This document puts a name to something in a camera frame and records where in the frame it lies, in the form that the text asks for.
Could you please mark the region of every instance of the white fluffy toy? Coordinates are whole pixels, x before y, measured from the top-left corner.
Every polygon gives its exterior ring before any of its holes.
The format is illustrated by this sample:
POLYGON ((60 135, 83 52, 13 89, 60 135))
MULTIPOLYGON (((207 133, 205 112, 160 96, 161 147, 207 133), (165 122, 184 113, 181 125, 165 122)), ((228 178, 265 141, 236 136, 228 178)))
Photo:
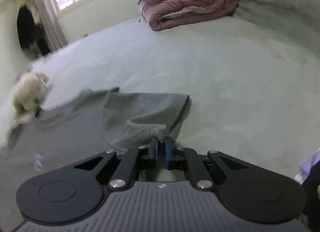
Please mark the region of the white fluffy toy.
POLYGON ((48 76, 42 72, 25 73, 10 91, 8 99, 0 106, 0 148, 8 145, 14 128, 29 122, 36 114, 45 98, 48 80, 48 76))
POLYGON ((30 72, 21 76, 15 86, 12 105, 15 110, 15 118, 23 115, 36 114, 46 94, 45 84, 49 77, 43 72, 30 72))

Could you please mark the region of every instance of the stuffed animal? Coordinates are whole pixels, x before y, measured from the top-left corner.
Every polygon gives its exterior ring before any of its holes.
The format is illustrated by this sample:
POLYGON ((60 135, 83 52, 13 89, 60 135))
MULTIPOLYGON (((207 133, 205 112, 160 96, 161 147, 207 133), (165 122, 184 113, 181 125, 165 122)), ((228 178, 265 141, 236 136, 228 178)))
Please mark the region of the stuffed animal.
POLYGON ((15 117, 27 113, 34 115, 45 98, 45 84, 49 77, 43 72, 30 72, 24 74, 15 87, 13 95, 13 108, 15 117))

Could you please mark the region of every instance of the metal pivot screw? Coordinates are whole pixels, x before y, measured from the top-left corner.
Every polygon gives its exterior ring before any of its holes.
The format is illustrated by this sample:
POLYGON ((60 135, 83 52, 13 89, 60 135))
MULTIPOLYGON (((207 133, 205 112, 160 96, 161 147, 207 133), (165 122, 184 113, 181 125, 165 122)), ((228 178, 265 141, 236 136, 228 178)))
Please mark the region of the metal pivot screw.
POLYGON ((113 188, 121 188, 125 185, 125 181, 122 179, 114 179, 109 184, 113 188))
POLYGON ((202 179, 197 182, 197 186, 201 189, 208 189, 208 188, 212 187, 212 185, 213 185, 213 183, 209 180, 206 180, 206 179, 202 179))

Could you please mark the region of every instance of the white bed sheet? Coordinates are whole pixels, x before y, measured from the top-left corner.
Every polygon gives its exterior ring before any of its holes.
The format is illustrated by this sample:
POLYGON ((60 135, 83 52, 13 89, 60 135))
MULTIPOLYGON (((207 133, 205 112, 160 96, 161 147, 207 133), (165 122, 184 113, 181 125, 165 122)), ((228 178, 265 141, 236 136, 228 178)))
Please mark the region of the white bed sheet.
POLYGON ((161 32, 133 19, 69 45, 35 70, 51 78, 46 110, 84 88, 190 94, 177 142, 200 154, 215 149, 294 177, 319 148, 319 58, 241 19, 161 32))

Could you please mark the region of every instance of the black circular pad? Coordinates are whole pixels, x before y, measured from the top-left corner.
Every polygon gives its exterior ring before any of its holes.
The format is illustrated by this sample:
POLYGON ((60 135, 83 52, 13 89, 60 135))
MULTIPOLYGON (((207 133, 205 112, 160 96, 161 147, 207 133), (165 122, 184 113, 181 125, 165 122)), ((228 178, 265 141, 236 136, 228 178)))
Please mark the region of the black circular pad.
POLYGON ((44 184, 39 195, 49 202, 63 202, 71 199, 77 192, 76 186, 66 181, 52 181, 44 184))
POLYGON ((234 171, 219 188, 222 204, 257 223, 276 224, 298 218, 306 202, 294 180, 262 168, 234 171))
POLYGON ((41 224, 67 223, 93 211, 103 198, 90 171, 64 167, 27 180, 17 191, 17 205, 41 224))

